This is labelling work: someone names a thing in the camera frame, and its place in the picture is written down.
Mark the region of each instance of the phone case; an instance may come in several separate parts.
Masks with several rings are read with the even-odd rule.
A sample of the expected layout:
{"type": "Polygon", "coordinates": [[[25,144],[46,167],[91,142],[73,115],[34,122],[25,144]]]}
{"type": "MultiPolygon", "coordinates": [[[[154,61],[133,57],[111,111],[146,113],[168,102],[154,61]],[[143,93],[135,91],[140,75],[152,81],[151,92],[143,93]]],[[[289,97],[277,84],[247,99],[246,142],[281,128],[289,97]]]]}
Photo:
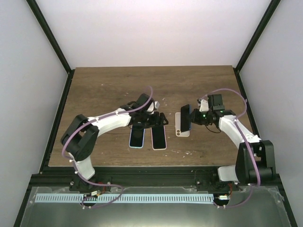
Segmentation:
{"type": "Polygon", "coordinates": [[[175,127],[176,127],[176,136],[178,137],[188,137],[190,131],[181,132],[181,113],[175,113],[175,127]]]}

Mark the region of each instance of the white robotic arm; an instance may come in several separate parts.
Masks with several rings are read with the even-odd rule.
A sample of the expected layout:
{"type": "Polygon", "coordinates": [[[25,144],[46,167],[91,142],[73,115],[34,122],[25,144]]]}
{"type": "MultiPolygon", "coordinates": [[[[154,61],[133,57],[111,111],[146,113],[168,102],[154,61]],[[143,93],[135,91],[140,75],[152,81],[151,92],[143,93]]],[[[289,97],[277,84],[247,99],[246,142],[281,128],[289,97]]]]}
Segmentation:
{"type": "Polygon", "coordinates": [[[261,161],[256,163],[263,179],[272,179],[276,175],[273,144],[269,140],[262,141],[258,135],[251,133],[237,119],[233,111],[225,110],[222,95],[209,95],[208,101],[198,99],[198,105],[200,106],[199,109],[194,109],[190,114],[191,122],[205,126],[214,124],[219,130],[228,135],[238,149],[235,165],[218,168],[220,181],[234,181],[237,183],[254,183],[256,181],[256,172],[239,129],[249,143],[253,154],[261,157],[261,161]]]}
{"type": "Polygon", "coordinates": [[[77,171],[85,179],[88,180],[95,174],[90,155],[97,138],[102,134],[134,123],[142,125],[143,128],[168,124],[164,113],[155,112],[160,106],[157,101],[150,99],[144,108],[140,108],[148,99],[148,95],[142,94],[136,102],[130,102],[111,113],[88,118],[82,114],[76,116],[62,136],[61,143],[65,145],[69,137],[74,134],[75,131],[78,131],[67,145],[66,151],[72,158],[77,171]],[[87,124],[83,130],[80,130],[84,133],[81,135],[79,133],[79,127],[88,122],[91,122],[91,124],[87,124]]]}
{"type": "MultiPolygon", "coordinates": [[[[97,137],[101,136],[102,134],[111,131],[116,128],[125,127],[129,124],[131,120],[131,116],[129,113],[120,113],[125,112],[125,109],[118,108],[116,111],[113,111],[111,113],[108,113],[107,115],[112,115],[106,118],[103,118],[101,120],[98,120],[98,117],[89,117],[88,121],[97,120],[93,123],[91,123],[93,126],[97,126],[98,128],[98,135],[97,137]]],[[[92,166],[90,155],[81,161],[75,161],[75,166],[77,167],[78,172],[85,178],[90,179],[95,174],[95,169],[92,166]]]]}
{"type": "Polygon", "coordinates": [[[219,129],[228,135],[238,149],[239,145],[244,142],[244,138],[237,129],[235,121],[249,143],[258,143],[261,140],[258,135],[254,135],[247,128],[245,128],[245,126],[237,119],[235,115],[225,115],[220,117],[219,129]]]}

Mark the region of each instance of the wooden surface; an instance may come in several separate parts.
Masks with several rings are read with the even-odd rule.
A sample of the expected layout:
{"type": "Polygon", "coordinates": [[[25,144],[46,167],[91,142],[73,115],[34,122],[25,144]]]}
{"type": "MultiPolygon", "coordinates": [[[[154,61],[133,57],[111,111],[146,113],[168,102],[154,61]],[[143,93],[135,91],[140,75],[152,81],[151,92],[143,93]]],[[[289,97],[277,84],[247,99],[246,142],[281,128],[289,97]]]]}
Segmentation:
{"type": "MultiPolygon", "coordinates": [[[[175,112],[218,88],[239,90],[231,66],[181,67],[112,67],[77,68],[67,97],[49,166],[68,166],[62,158],[60,138],[74,117],[106,114],[135,101],[147,85],[154,89],[154,100],[160,102],[169,125],[166,126],[166,150],[153,150],[151,131],[145,132],[142,149],[128,146],[128,127],[112,130],[97,140],[91,155],[95,166],[200,166],[235,164],[237,148],[223,133],[214,134],[205,126],[192,124],[187,138],[175,135],[175,112]]],[[[236,114],[243,111],[241,99],[232,92],[221,92],[226,109],[236,114]]],[[[241,122],[251,130],[247,115],[241,122]]]]}

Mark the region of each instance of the cable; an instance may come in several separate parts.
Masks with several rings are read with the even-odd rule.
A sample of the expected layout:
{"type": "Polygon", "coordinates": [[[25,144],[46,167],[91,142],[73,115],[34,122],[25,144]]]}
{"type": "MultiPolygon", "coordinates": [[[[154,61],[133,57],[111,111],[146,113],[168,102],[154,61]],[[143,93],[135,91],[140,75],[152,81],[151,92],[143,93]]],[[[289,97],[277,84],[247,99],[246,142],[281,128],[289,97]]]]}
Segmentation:
{"type": "Polygon", "coordinates": [[[213,133],[219,134],[220,132],[222,132],[220,129],[218,129],[219,131],[213,131],[213,130],[210,130],[206,125],[205,125],[205,127],[207,128],[207,130],[209,130],[209,131],[211,131],[213,133]]]}
{"type": "Polygon", "coordinates": [[[228,186],[229,186],[229,188],[230,188],[230,192],[229,192],[229,196],[230,196],[230,198],[232,197],[232,184],[231,183],[229,183],[228,184],[228,186]]]}
{"type": "MultiPolygon", "coordinates": [[[[232,205],[232,206],[225,206],[224,209],[225,209],[225,208],[235,208],[235,207],[239,207],[239,206],[244,205],[245,203],[247,203],[248,200],[250,200],[251,195],[252,195],[252,192],[253,192],[253,187],[252,187],[252,184],[251,184],[251,185],[250,185],[250,194],[248,195],[248,197],[247,197],[244,201],[242,201],[242,202],[240,202],[240,203],[238,203],[238,204],[232,205]]],[[[219,206],[218,204],[216,204],[215,202],[214,202],[214,205],[215,205],[216,207],[218,207],[218,208],[221,207],[221,206],[219,206]]]]}
{"type": "MultiPolygon", "coordinates": [[[[118,112],[118,113],[116,113],[116,112],[114,112],[114,113],[107,113],[107,114],[104,114],[104,115],[97,116],[95,119],[93,119],[93,120],[91,120],[91,121],[88,121],[88,122],[86,122],[85,124],[83,124],[82,126],[80,126],[79,128],[77,128],[77,129],[71,134],[71,136],[67,139],[65,145],[63,146],[63,149],[62,149],[62,153],[61,153],[61,154],[62,154],[62,156],[63,156],[64,158],[67,158],[67,159],[71,160],[71,162],[73,162],[73,166],[74,166],[76,172],[78,172],[78,170],[77,170],[77,167],[76,167],[76,165],[75,165],[75,163],[74,163],[74,162],[76,162],[75,159],[74,159],[74,158],[71,158],[71,157],[69,157],[69,156],[67,156],[67,155],[65,155],[66,148],[67,148],[67,146],[69,145],[70,141],[73,139],[73,137],[74,137],[75,135],[77,135],[78,132],[80,132],[80,131],[81,131],[82,129],[84,129],[86,126],[88,126],[88,125],[90,125],[90,124],[92,124],[92,123],[94,123],[94,122],[96,122],[96,121],[99,121],[99,120],[101,120],[101,119],[104,119],[104,118],[107,118],[107,117],[110,117],[110,116],[114,116],[114,115],[116,115],[116,114],[131,113],[131,112],[135,112],[135,111],[137,111],[137,110],[140,110],[140,109],[144,108],[144,107],[150,102],[150,100],[152,99],[152,95],[153,95],[152,87],[151,87],[151,86],[148,86],[148,87],[149,87],[150,90],[151,90],[151,94],[150,94],[150,97],[148,98],[148,100],[147,100],[142,106],[140,106],[140,107],[138,107],[138,108],[135,108],[135,109],[133,109],[133,110],[121,111],[121,112],[118,112]]],[[[124,187],[122,187],[122,186],[120,186],[120,185],[117,185],[117,184],[94,183],[94,182],[91,182],[91,181],[85,179],[79,172],[78,172],[78,176],[79,176],[83,181],[85,181],[86,183],[89,183],[89,184],[94,185],[94,186],[101,186],[101,187],[118,187],[118,188],[121,189],[120,194],[119,194],[117,197],[115,197],[112,201],[110,201],[110,202],[108,202],[108,203],[105,203],[105,204],[102,204],[102,205],[100,205],[100,206],[94,206],[93,208],[104,207],[104,206],[106,206],[106,205],[109,205],[109,204],[113,203],[114,201],[118,200],[118,199],[122,196],[122,194],[123,194],[123,192],[124,192],[124,187]]]]}
{"type": "MultiPolygon", "coordinates": [[[[224,91],[224,90],[226,90],[226,91],[231,91],[231,92],[233,92],[233,93],[236,93],[236,94],[237,94],[238,96],[240,96],[240,97],[242,98],[242,100],[243,100],[243,103],[244,103],[244,106],[245,106],[244,111],[243,111],[241,114],[239,114],[238,116],[236,116],[236,119],[234,120],[234,123],[235,123],[235,125],[236,125],[236,127],[237,127],[239,133],[240,133],[241,136],[243,137],[243,140],[244,140],[244,142],[245,142],[245,145],[246,145],[246,147],[247,147],[247,150],[249,151],[250,159],[251,159],[251,161],[252,161],[252,164],[253,164],[253,166],[254,166],[254,170],[255,170],[256,176],[257,176],[257,187],[259,187],[259,186],[261,185],[261,177],[260,177],[260,173],[259,173],[259,170],[258,170],[258,167],[257,167],[256,160],[255,160],[255,158],[254,158],[254,154],[253,154],[253,152],[252,152],[252,150],[251,150],[251,148],[250,148],[250,145],[249,145],[249,143],[248,143],[246,137],[244,136],[242,130],[240,129],[240,127],[238,126],[238,123],[237,123],[237,121],[239,120],[239,118],[242,117],[242,116],[246,113],[246,110],[247,110],[247,104],[246,104],[246,102],[247,102],[247,100],[245,100],[245,98],[244,98],[239,92],[237,92],[237,91],[235,91],[235,90],[232,90],[232,89],[229,89],[229,88],[220,88],[220,89],[214,90],[214,91],[210,92],[209,94],[204,95],[201,99],[204,99],[204,98],[207,97],[208,95],[213,94],[213,93],[215,93],[215,92],[217,92],[217,91],[224,91]]],[[[253,188],[252,188],[252,184],[251,184],[251,185],[250,185],[250,194],[249,194],[249,196],[246,198],[246,200],[244,200],[243,202],[241,202],[241,203],[239,203],[239,204],[237,204],[237,205],[228,206],[227,208],[238,207],[238,206],[243,205],[244,203],[246,203],[246,202],[250,199],[250,197],[251,197],[251,195],[252,195],[252,191],[253,191],[253,188]]]]}

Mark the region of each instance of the purple cable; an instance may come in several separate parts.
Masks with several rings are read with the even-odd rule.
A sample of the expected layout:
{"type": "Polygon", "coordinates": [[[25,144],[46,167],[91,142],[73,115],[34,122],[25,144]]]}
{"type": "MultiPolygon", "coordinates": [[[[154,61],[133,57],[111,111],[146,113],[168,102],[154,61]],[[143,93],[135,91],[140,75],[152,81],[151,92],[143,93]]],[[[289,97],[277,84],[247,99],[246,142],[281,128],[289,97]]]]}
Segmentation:
{"type": "MultiPolygon", "coordinates": [[[[207,97],[208,95],[213,94],[213,93],[215,93],[215,92],[217,92],[217,91],[224,91],[224,90],[225,90],[225,91],[231,91],[231,92],[233,92],[233,93],[236,93],[238,96],[240,96],[240,97],[242,98],[242,100],[243,100],[243,102],[244,102],[245,108],[244,108],[244,111],[236,117],[236,120],[238,120],[240,117],[242,117],[242,116],[246,113],[246,110],[247,110],[247,104],[246,104],[247,101],[244,99],[244,97],[243,97],[239,92],[237,92],[237,91],[235,91],[235,90],[232,90],[232,89],[229,89],[229,88],[220,88],[220,89],[217,89],[217,90],[214,90],[214,91],[210,92],[209,94],[204,95],[201,99],[204,99],[204,98],[207,97]]],[[[249,151],[250,159],[251,159],[251,161],[252,161],[252,164],[253,164],[253,166],[254,166],[254,170],[255,170],[256,176],[257,176],[257,187],[259,187],[259,186],[261,185],[261,177],[260,177],[260,173],[259,173],[259,170],[258,170],[258,167],[257,167],[257,163],[256,163],[255,158],[254,158],[254,154],[253,154],[253,152],[252,152],[252,150],[251,150],[251,148],[250,148],[250,145],[249,145],[249,143],[248,143],[246,137],[244,136],[244,133],[242,132],[242,130],[241,130],[240,127],[238,126],[237,121],[235,121],[234,123],[235,123],[235,125],[236,125],[236,127],[237,127],[239,133],[240,133],[241,136],[243,137],[243,140],[244,140],[244,142],[245,142],[245,145],[246,145],[246,147],[247,147],[247,149],[248,149],[248,151],[249,151]]],[[[244,203],[246,203],[246,202],[250,199],[251,195],[252,195],[252,185],[251,185],[251,187],[250,187],[250,194],[249,194],[249,196],[246,198],[246,200],[244,200],[243,202],[241,202],[241,203],[239,203],[239,204],[237,204],[237,205],[229,206],[229,207],[227,207],[227,208],[233,208],[233,207],[238,207],[238,206],[240,206],[240,205],[243,205],[244,203]]]]}
{"type": "MultiPolygon", "coordinates": [[[[135,109],[133,109],[133,110],[121,111],[121,112],[119,112],[118,114],[131,113],[131,112],[135,112],[135,111],[138,111],[138,110],[144,108],[144,107],[150,102],[150,100],[152,99],[152,95],[153,95],[152,87],[151,87],[151,86],[148,86],[148,87],[149,87],[150,90],[151,90],[151,94],[150,94],[150,97],[148,98],[148,100],[147,100],[142,106],[140,106],[140,107],[138,107],[138,108],[135,108],[135,109]]],[[[99,121],[99,120],[101,120],[101,119],[104,119],[104,118],[107,118],[107,117],[110,117],[110,116],[114,116],[114,115],[116,115],[116,113],[108,113],[108,114],[100,115],[100,116],[98,116],[97,118],[98,118],[98,121],[99,121]]],[[[88,125],[90,125],[90,124],[92,124],[93,122],[96,122],[96,121],[97,121],[97,119],[93,119],[93,120],[91,120],[91,121],[89,121],[89,122],[83,124],[82,126],[80,126],[79,128],[77,128],[76,131],[74,131],[74,132],[71,134],[71,136],[67,139],[67,141],[66,141],[66,143],[65,143],[65,145],[63,146],[63,149],[62,149],[62,156],[63,156],[64,158],[67,158],[67,159],[69,159],[69,160],[75,161],[73,158],[71,158],[71,157],[65,155],[65,151],[66,151],[66,148],[67,148],[68,144],[70,143],[70,141],[72,140],[72,138],[73,138],[78,132],[80,132],[83,128],[85,128],[86,126],[88,126],[88,125]]],[[[77,172],[78,170],[77,170],[77,167],[76,167],[76,165],[75,165],[74,163],[73,163],[73,166],[74,166],[74,168],[75,168],[75,171],[77,172]]],[[[112,201],[110,201],[110,202],[108,202],[108,203],[105,203],[105,204],[102,204],[102,205],[100,205],[100,206],[94,206],[94,208],[97,208],[97,207],[104,207],[104,206],[106,206],[106,205],[109,205],[109,204],[113,203],[114,201],[118,200],[118,199],[122,196],[122,194],[123,194],[124,187],[122,187],[122,186],[120,186],[120,185],[117,185],[117,184],[94,183],[94,182],[91,182],[91,181],[85,179],[79,172],[78,172],[78,176],[79,176],[83,181],[85,181],[86,183],[89,183],[89,184],[94,185],[94,186],[100,186],[100,187],[118,187],[118,188],[122,189],[121,192],[120,192],[120,194],[119,194],[116,198],[114,198],[112,201]]]]}

